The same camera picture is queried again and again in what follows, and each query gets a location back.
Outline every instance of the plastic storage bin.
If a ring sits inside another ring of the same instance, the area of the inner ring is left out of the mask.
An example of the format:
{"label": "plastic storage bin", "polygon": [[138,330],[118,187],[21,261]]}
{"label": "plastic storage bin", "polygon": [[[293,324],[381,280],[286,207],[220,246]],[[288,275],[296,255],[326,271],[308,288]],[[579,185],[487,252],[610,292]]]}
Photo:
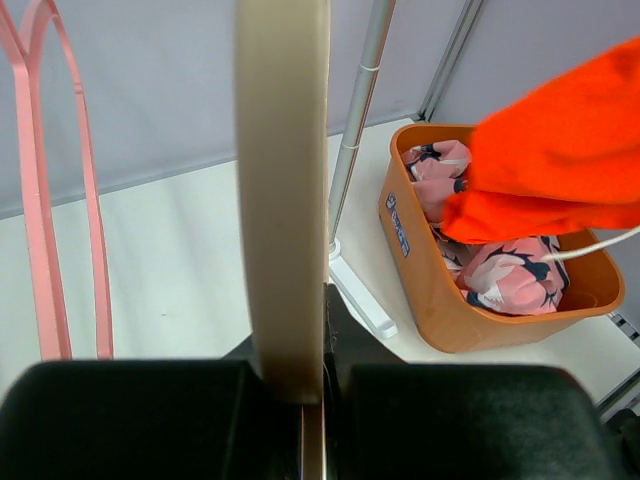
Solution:
{"label": "plastic storage bin", "polygon": [[[420,335],[444,352],[481,350],[537,342],[582,318],[614,310],[624,297],[624,282],[603,250],[565,262],[571,284],[556,313],[505,316],[465,301],[442,261],[400,155],[415,145],[442,140],[469,145],[473,128],[409,125],[391,141],[391,163],[378,207]],[[589,230],[558,238],[563,250],[596,242]]]}

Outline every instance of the blue label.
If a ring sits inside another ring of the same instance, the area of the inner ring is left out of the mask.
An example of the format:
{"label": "blue label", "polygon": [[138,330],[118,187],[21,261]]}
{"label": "blue label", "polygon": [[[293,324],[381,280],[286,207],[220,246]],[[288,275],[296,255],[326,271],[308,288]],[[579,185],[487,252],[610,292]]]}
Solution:
{"label": "blue label", "polygon": [[409,255],[411,248],[409,248],[409,241],[407,240],[407,236],[404,233],[404,229],[402,228],[402,223],[400,223],[400,217],[398,216],[398,211],[396,210],[396,196],[394,193],[390,193],[387,197],[387,210],[391,214],[391,221],[393,222],[393,227],[396,229],[396,236],[398,237],[398,241],[400,242],[400,248],[402,248],[402,255],[405,258]]}

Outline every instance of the black pad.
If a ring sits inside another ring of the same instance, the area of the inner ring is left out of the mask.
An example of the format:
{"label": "black pad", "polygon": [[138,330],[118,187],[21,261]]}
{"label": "black pad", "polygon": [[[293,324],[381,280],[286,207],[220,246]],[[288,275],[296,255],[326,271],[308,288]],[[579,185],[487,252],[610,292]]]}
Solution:
{"label": "black pad", "polygon": [[346,402],[344,478],[624,478],[590,399],[562,370],[356,366]]}
{"label": "black pad", "polygon": [[0,478],[296,478],[300,409],[246,362],[55,362],[0,409]]}

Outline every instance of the silver pole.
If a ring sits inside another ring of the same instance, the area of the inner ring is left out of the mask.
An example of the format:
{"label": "silver pole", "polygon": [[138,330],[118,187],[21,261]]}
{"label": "silver pole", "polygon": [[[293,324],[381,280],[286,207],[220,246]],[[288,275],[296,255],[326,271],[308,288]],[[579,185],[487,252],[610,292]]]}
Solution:
{"label": "silver pole", "polygon": [[382,57],[384,44],[387,40],[387,32],[395,5],[395,0],[376,0],[371,10],[362,58],[358,67],[358,76],[349,104],[347,124],[342,136],[336,170],[329,192],[329,242],[331,250],[334,249],[338,223],[344,201],[347,198],[347,190],[360,146],[360,137],[367,119],[369,104],[380,68],[380,57]]}
{"label": "silver pole", "polygon": [[480,17],[480,11],[485,3],[486,0],[467,0],[464,3],[458,22],[449,38],[447,48],[433,76],[431,85],[429,85],[427,95],[415,118],[423,119],[426,122],[431,121],[431,117],[451,81],[451,76],[460,61],[462,51],[467,45],[471,31]]}

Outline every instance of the pink loop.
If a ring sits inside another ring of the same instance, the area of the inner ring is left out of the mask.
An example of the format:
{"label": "pink loop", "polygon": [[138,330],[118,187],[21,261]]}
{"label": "pink loop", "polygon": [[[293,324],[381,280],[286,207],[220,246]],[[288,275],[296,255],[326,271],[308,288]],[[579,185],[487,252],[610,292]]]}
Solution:
{"label": "pink loop", "polygon": [[71,342],[51,216],[40,100],[40,66],[50,21],[58,33],[69,64],[76,96],[91,239],[97,352],[99,358],[113,358],[109,274],[95,163],[84,90],[71,43],[53,0],[31,2],[22,20],[20,35],[4,0],[0,0],[0,44],[11,62],[15,77],[22,197],[40,354],[43,360],[71,358]]}

